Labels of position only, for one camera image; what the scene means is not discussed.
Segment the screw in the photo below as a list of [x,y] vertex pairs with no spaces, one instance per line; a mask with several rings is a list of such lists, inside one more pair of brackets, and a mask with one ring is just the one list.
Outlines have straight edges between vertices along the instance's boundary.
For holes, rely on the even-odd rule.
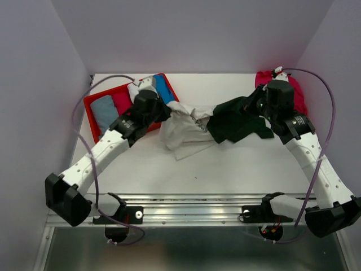
[[143,217],[143,213],[141,211],[136,211],[135,218],[141,219]]
[[249,215],[245,215],[245,213],[250,213],[250,211],[249,211],[249,210],[244,210],[244,211],[243,211],[243,216],[244,216],[244,217],[249,217]]

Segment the dark green cloth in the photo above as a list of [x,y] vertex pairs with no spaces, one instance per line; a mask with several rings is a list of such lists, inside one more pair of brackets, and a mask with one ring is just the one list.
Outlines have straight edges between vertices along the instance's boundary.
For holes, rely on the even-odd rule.
[[218,144],[226,139],[235,143],[252,133],[258,134],[262,139],[274,137],[272,130],[266,127],[264,118],[251,116],[243,111],[244,98],[246,97],[238,97],[221,103],[213,110],[207,128]]

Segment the black end effector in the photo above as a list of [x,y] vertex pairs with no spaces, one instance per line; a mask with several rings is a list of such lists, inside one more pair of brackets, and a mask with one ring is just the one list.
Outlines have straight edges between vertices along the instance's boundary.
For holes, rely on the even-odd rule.
[[306,209],[305,221],[310,231],[317,237],[325,237],[331,233],[351,226],[361,216],[361,198],[351,196],[351,201],[344,204],[335,202],[333,208]]
[[294,110],[294,88],[286,81],[272,80],[266,86],[259,85],[244,100],[243,109],[248,114],[266,118],[283,144],[315,131],[308,117]]
[[69,186],[62,179],[53,173],[45,179],[46,205],[75,227],[88,217],[91,202],[77,191],[76,185]]
[[124,139],[128,139],[129,146],[132,146],[146,134],[149,126],[167,120],[170,113],[171,109],[157,93],[152,90],[141,90],[135,96],[132,107],[119,116],[109,129],[121,133]]

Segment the red plastic basket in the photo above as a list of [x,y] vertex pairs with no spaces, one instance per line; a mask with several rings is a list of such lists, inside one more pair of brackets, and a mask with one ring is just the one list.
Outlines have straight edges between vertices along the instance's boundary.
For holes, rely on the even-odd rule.
[[[165,76],[164,73],[158,73],[158,75],[163,75],[164,80],[167,84],[167,87],[170,89],[170,91],[173,93],[175,100],[178,100],[177,95],[175,94],[172,86],[170,85],[168,78]],[[109,89],[106,91],[102,91],[100,93],[96,93],[93,95],[89,95],[87,97],[84,98],[84,106],[85,106],[85,111],[86,114],[88,116],[88,120],[89,120],[89,124],[90,124],[90,129],[91,129],[91,133],[93,135],[93,139],[94,142],[97,143],[99,141],[99,136],[100,136],[100,129],[98,127],[98,124],[95,121],[95,117],[93,115],[93,112],[91,110],[91,103],[105,95],[112,95],[115,93],[121,93],[121,92],[128,92],[128,88],[127,88],[128,84],[122,85],[122,86],[117,86],[116,88],[113,89]],[[153,123],[147,130],[147,132],[153,131],[155,129],[159,129],[160,128],[161,123]]]

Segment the black bracket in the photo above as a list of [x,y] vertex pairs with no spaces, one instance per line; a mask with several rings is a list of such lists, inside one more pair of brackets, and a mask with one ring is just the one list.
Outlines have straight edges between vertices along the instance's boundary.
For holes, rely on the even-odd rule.
[[268,226],[262,230],[262,227],[258,227],[260,235],[268,240],[279,241],[283,236],[283,227],[277,226],[276,230],[273,230],[272,226]]
[[240,217],[243,217],[243,223],[274,223],[276,221],[280,222],[292,222],[293,219],[287,216],[278,216],[275,215],[272,211],[270,200],[276,196],[284,195],[284,193],[277,192],[273,194],[268,194],[262,198],[262,203],[260,205],[245,205],[242,206],[242,214]]
[[[143,223],[143,214],[144,208],[142,206],[127,206],[126,202],[121,199],[118,195],[114,193],[108,193],[108,195],[112,196],[120,203],[118,210],[116,213],[111,216],[111,218],[126,224],[134,224],[139,225]],[[93,218],[94,225],[112,225],[116,224],[113,221],[110,221],[104,216],[100,216],[99,218]]]

